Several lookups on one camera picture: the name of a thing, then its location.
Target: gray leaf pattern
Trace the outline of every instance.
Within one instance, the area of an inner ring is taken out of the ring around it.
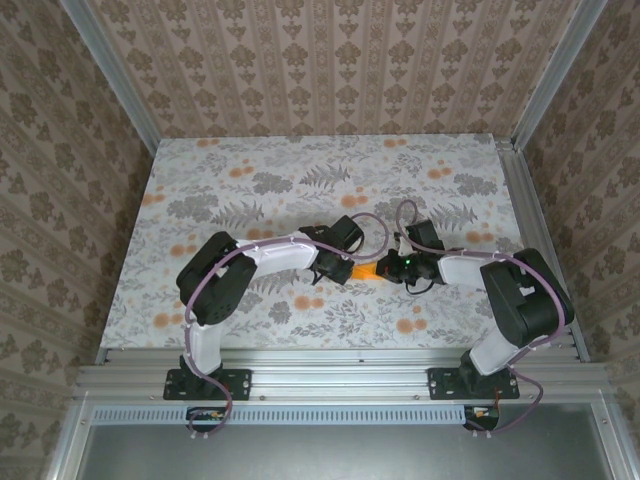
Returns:
[[[293,186],[291,180],[283,179],[280,175],[271,173],[256,173],[253,176],[253,181],[256,182],[253,186],[253,191],[260,195],[288,192]]]
[[[394,231],[396,208],[410,198],[419,218],[432,219],[449,248],[518,249],[520,233],[490,135],[401,139],[163,140],[103,346],[181,346],[184,307],[175,278],[219,231],[236,239],[272,238],[367,211]],[[411,209],[402,212],[405,224],[412,217]],[[372,253],[382,232],[372,220],[358,223],[366,235],[362,253]],[[82,235],[76,240],[83,245]],[[0,252],[0,260],[0,274],[12,282],[21,278],[24,285],[31,281],[25,259],[11,249]],[[486,295],[475,289],[439,286],[427,296],[412,297],[390,282],[338,285],[323,279],[312,285],[312,279],[311,272],[287,270],[252,281],[225,321],[223,346],[468,348],[493,322]],[[18,357],[11,345],[10,338],[0,338],[0,354]],[[27,368],[37,372],[57,365],[51,354],[42,353],[38,346],[31,348]]]
[[[448,206],[438,205],[435,207],[430,215],[430,219],[436,227],[440,227],[443,230],[447,230],[451,227],[451,230],[462,230],[467,223],[473,223],[477,220],[477,215],[473,212],[472,208],[467,208],[463,203],[462,207],[450,203]]]
[[[276,325],[282,325],[283,323],[289,323],[291,318],[291,309],[287,302],[276,302],[269,310],[269,318],[273,319]]]
[[[300,184],[326,189],[328,186],[335,187],[336,183],[345,181],[347,178],[351,177],[347,169],[343,168],[342,165],[338,166],[338,168],[333,165],[319,165],[312,168],[302,177]]]
[[[184,200],[174,200],[169,204],[167,213],[176,218],[192,218],[197,223],[211,219],[210,207],[218,206],[218,197],[211,194],[190,195]]]
[[[465,197],[471,197],[475,194],[486,196],[498,191],[498,187],[494,182],[487,182],[482,177],[476,177],[468,173],[456,175],[453,181],[460,184],[458,192]]]
[[[225,205],[216,215],[213,216],[213,222],[222,226],[237,228],[239,226],[246,227],[252,220],[260,220],[264,217],[262,205],[258,205],[256,201],[249,204],[241,201],[240,205],[230,203]]]

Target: black joint housing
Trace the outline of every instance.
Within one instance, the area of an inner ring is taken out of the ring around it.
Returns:
[[[565,324],[570,324],[575,315],[573,305],[540,252],[527,248],[513,256],[533,268],[551,285],[562,304]],[[480,272],[498,329],[510,343],[522,348],[558,329],[555,304],[533,276],[523,273],[510,262],[492,262],[481,267]],[[524,295],[521,287],[533,288],[533,291]]]
[[[300,232],[311,240],[321,242],[330,247],[347,252],[358,241],[364,240],[364,232],[351,218],[344,215],[333,226],[302,227]],[[344,285],[353,272],[353,260],[345,260],[342,256],[319,248],[313,265],[309,267],[316,275]]]
[[[412,242],[422,247],[444,250],[444,244],[438,238],[431,220],[424,220],[408,226],[407,233]],[[412,287],[420,278],[442,285],[444,281],[438,268],[438,260],[441,258],[442,255],[415,249],[414,253],[401,257],[397,250],[391,248],[387,255],[376,264],[376,275],[390,282],[406,283]]]
[[[187,304],[215,264],[236,248],[235,240],[227,232],[216,233],[204,244],[176,279],[183,304]],[[193,313],[201,326],[220,323],[233,313],[257,269],[253,259],[242,254],[232,258],[225,267],[224,282],[214,275],[193,305]]]

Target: orange object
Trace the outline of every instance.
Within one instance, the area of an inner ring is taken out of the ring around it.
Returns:
[[[376,265],[377,262],[356,265],[353,267],[351,278],[354,280],[383,280],[381,276],[376,275]]]

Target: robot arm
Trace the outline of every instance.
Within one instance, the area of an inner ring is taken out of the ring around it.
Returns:
[[[407,227],[409,238],[424,247],[445,250],[430,221]],[[207,375],[221,372],[220,340],[222,323],[237,308],[249,283],[263,275],[288,269],[310,269],[314,283],[327,277],[344,284],[352,274],[354,262],[327,250],[295,243],[296,238],[315,240],[341,251],[348,251],[362,241],[363,232],[349,217],[342,217],[332,227],[303,227],[286,236],[290,242],[256,247],[231,259],[222,276],[214,276],[194,303],[197,322],[188,335],[191,360]],[[459,284],[487,292],[496,326],[467,351],[451,382],[456,389],[471,397],[489,390],[492,381],[534,340],[550,335],[558,328],[558,312],[546,290],[531,276],[509,262],[470,256],[433,254],[414,251],[398,236],[399,247],[390,249],[376,264],[376,274],[394,283],[415,286],[419,279],[438,284]],[[177,278],[180,298],[187,304],[207,272],[231,251],[251,244],[234,240],[226,232],[215,234],[194,256]],[[564,308],[566,323],[573,320],[573,307],[555,276],[539,252],[526,249],[514,255],[531,266],[551,284]],[[188,362],[181,360],[182,370],[195,382],[191,389],[208,384],[190,372]]]
[[[409,238],[424,247],[444,250],[431,221],[407,227]],[[398,250],[391,249],[376,266],[376,274],[394,283],[415,286],[419,278],[486,290],[496,325],[465,352],[452,382],[469,396],[481,394],[498,375],[535,340],[553,334],[558,328],[558,311],[533,277],[504,260],[461,255],[439,255],[414,251],[400,235]],[[565,324],[573,321],[569,297],[537,250],[528,248],[514,257],[532,267],[547,281],[560,299]]]
[[[290,269],[311,269],[317,282],[327,277],[341,285],[351,277],[354,262],[313,245],[295,243],[295,239],[315,240],[342,251],[362,241],[363,232],[347,216],[332,227],[302,227],[286,236],[288,242],[256,247],[234,257],[226,265],[222,276],[214,276],[200,293],[193,306],[197,322],[188,332],[191,356],[195,366],[210,375],[221,365],[220,340],[222,322],[237,308],[249,283],[256,278]],[[180,300],[185,305],[207,272],[226,254],[251,244],[234,240],[226,232],[216,233],[180,272],[176,283]]]

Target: white plastic casing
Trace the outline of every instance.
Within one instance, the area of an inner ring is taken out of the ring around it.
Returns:
[[[223,323],[200,326],[197,322],[189,327],[191,341],[191,360],[202,373],[209,374],[222,363],[220,358],[220,340]]]
[[[486,337],[473,346],[469,356],[478,372],[491,375],[506,367],[520,350],[502,336],[498,327],[493,327]]]
[[[247,257],[253,258],[258,267],[253,274],[256,279],[263,275],[290,270],[296,268],[309,268],[318,255],[318,249],[313,245],[296,244],[295,238],[309,237],[302,232],[294,232],[287,235],[287,238],[294,240],[269,245],[268,247],[255,248],[244,252]],[[248,240],[238,240],[238,246],[249,245]],[[222,340],[224,322],[216,325],[200,326],[197,322],[191,324],[189,328],[189,339],[191,341],[191,356],[195,366],[202,373],[209,374],[216,370],[222,360],[220,358],[220,342]]]
[[[494,261],[492,258],[446,255],[438,260],[438,268],[444,283],[468,285],[484,290],[480,267]]]

